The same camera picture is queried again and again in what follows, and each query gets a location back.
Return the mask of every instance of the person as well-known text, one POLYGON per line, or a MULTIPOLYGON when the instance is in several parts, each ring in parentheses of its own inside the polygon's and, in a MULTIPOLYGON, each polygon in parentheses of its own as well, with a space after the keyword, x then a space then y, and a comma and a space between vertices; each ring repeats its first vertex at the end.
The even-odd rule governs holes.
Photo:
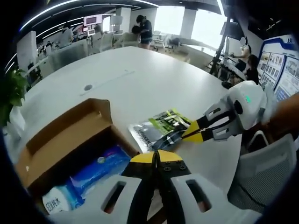
POLYGON ((73 41, 73 32, 68 24, 65 24, 62 34, 59 37, 60 48, 66 47, 73 41))
POLYGON ((133 42, 138 41, 138 37, 140 34, 140 28, 139 26, 133 26, 131 33, 124 33, 121 35, 121 37, 114 43, 114 48, 121 47, 121 44, 124 41, 133 42))
POLYGON ((97 24, 97 25, 94 27, 94 32, 95 32, 95 33, 101 33, 102 35, 104 34, 104 32, 103 32, 102 27, 100 26, 100 24, 97 24))
POLYGON ((247 80, 254 81, 258 85, 258 58, 255 55, 250 55, 247 62, 249 68, 246 70, 245 76, 247 80))
POLYGON ((52 43, 50 41, 48 41, 47 44, 46 44, 46 54, 47 55, 51 54, 51 52, 52 52, 52 46, 53 46, 52 43))
POLYGON ((251 55, 251 47, 248 44, 247 37, 245 37, 245 44, 241 47, 241 55, 240 56, 235 56, 233 53, 230 54, 230 56, 232 58, 239 58, 239 61, 236 64, 236 68, 240 71, 244 71, 246 69, 247 60, 248 60, 250 55, 251 55))
MULTIPOLYGON (((254 81, 258 85, 258 71, 257 71, 257 66, 258 66, 258 58, 255 55, 250 55, 248 57, 248 69, 246 70, 245 77, 246 80, 248 81, 254 81)), ((239 77, 231 77, 229 82, 222 82, 222 86, 226 89, 229 89, 233 87, 234 85, 237 85, 238 83, 242 82, 242 79, 239 77)))
POLYGON ((146 19, 145 16, 139 15, 136 18, 136 22, 140 27, 140 47, 144 49, 149 49, 150 43, 153 40, 153 30, 151 22, 146 19))

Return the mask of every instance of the white robotic hand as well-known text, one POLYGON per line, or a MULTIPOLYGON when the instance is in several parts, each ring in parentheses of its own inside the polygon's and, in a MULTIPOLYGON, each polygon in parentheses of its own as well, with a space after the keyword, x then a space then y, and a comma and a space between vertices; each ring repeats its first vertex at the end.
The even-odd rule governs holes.
POLYGON ((253 81, 243 81, 228 90, 227 95, 208 108, 204 116, 192 122, 182 135, 186 141, 203 142, 226 140, 250 129, 256 123, 266 123, 276 109, 273 90, 263 88, 253 81), (228 121, 210 127, 215 122, 228 121))
POLYGON ((263 88, 244 81, 228 90, 228 103, 235 110, 240 128, 248 130, 258 122, 267 123, 276 110, 277 101, 271 87, 263 88))

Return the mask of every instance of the blue package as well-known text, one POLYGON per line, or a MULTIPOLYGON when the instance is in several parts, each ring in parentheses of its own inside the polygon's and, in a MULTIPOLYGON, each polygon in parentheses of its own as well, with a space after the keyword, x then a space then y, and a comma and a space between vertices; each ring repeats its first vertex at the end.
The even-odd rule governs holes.
POLYGON ((108 149, 97 160, 70 177, 75 191, 85 199, 86 194, 96 182, 100 179, 105 180, 114 174, 121 174, 130 159, 119 146, 108 149))

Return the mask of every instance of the ceiling light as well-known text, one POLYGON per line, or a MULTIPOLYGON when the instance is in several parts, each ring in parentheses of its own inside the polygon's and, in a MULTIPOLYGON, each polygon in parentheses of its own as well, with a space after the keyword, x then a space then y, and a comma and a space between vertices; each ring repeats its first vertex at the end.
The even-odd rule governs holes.
POLYGON ((32 28, 34 28, 34 27, 37 26, 38 24, 40 24, 40 23, 46 21, 46 20, 49 19, 49 18, 51 18, 51 16, 49 16, 49 17, 43 19, 42 21, 38 22, 37 24, 34 24, 34 25, 32 26, 32 28))
POLYGON ((220 9, 221 15, 225 16, 221 0, 217 0, 217 2, 218 2, 218 6, 219 6, 219 9, 220 9))
POLYGON ((14 62, 9 66, 9 68, 6 70, 5 74, 10 70, 10 68, 14 65, 14 62))
POLYGON ((56 25, 56 26, 54 26, 54 27, 52 27, 50 29, 47 29, 46 31, 43 31, 42 33, 40 33, 39 35, 37 35, 36 38, 38 38, 40 35, 43 35, 44 33, 48 32, 49 30, 51 30, 51 29, 53 29, 55 27, 59 27, 59 26, 64 25, 64 24, 66 24, 66 22, 60 23, 60 24, 58 24, 58 25, 56 25))
POLYGON ((71 27, 74 27, 74 26, 76 26, 76 25, 80 25, 80 24, 83 24, 83 22, 73 24, 73 25, 71 25, 71 27))
MULTIPOLYGON (((24 25, 20 28, 20 31, 22 29, 24 29, 28 24, 30 24, 33 20, 35 20, 36 18, 38 18, 41 15, 45 14, 46 12, 49 12, 49 11, 51 11, 54 8, 57 8, 57 7, 60 7, 60 6, 63 6, 63 5, 72 3, 72 2, 76 2, 76 1, 81 1, 81 0, 69 0, 69 1, 65 1, 65 2, 59 3, 59 4, 55 5, 55 6, 50 7, 50 8, 47 8, 46 10, 40 12, 39 14, 37 14, 36 16, 34 16, 30 20, 28 20, 26 23, 24 23, 24 25)), ((148 5, 159 7, 156 4, 153 4, 153 3, 150 3, 150 2, 147 2, 147 1, 143 1, 143 0, 133 0, 133 1, 138 1, 138 2, 142 2, 142 3, 148 4, 148 5)), ((101 4, 101 5, 118 5, 118 6, 121 6, 123 4, 101 4)))
POLYGON ((62 2, 62 3, 59 3, 55 6, 52 6, 50 8, 47 8, 46 10, 42 11, 41 13, 37 14, 36 16, 32 17, 30 20, 28 20, 21 28, 20 28, 20 31, 22 29, 24 29, 28 24, 30 24, 33 20, 35 20, 36 18, 40 17, 41 15, 45 14, 46 12, 54 9, 54 8, 57 8, 57 7, 60 7, 60 6, 63 6, 63 5, 66 5, 66 4, 69 4, 69 3, 72 3, 72 2, 76 2, 76 1, 80 1, 80 0, 70 0, 70 1, 65 1, 65 2, 62 2))
POLYGON ((150 3, 150 2, 148 2, 148 1, 142 1, 142 0, 133 0, 133 1, 138 1, 138 2, 145 3, 145 4, 149 4, 149 5, 151 5, 151 6, 159 7, 159 5, 156 5, 156 4, 154 4, 154 3, 150 3))
POLYGON ((52 36, 53 34, 58 33, 61 30, 63 30, 63 29, 56 30, 55 32, 53 32, 53 33, 51 33, 51 34, 46 35, 45 37, 43 37, 43 39, 46 39, 47 37, 52 36))
POLYGON ((80 19, 83 19, 84 17, 80 17, 80 18, 76 18, 76 19, 73 19, 73 20, 69 20, 67 22, 72 22, 72 21, 75 21, 75 20, 80 20, 80 19))
POLYGON ((9 63, 13 60, 13 58, 14 57, 16 57, 17 56, 17 53, 15 53, 15 55, 9 60, 9 62, 7 63, 7 65, 5 66, 5 68, 4 69, 6 69, 6 67, 9 65, 9 63))

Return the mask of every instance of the cardboard box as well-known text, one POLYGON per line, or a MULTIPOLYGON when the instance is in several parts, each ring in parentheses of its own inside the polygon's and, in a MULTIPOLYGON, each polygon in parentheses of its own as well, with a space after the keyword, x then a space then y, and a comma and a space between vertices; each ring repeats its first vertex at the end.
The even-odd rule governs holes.
POLYGON ((130 157, 138 154, 113 125, 109 101, 88 99, 35 135, 15 168, 23 185, 40 205, 42 196, 51 188, 64 184, 69 176, 115 144, 130 157))

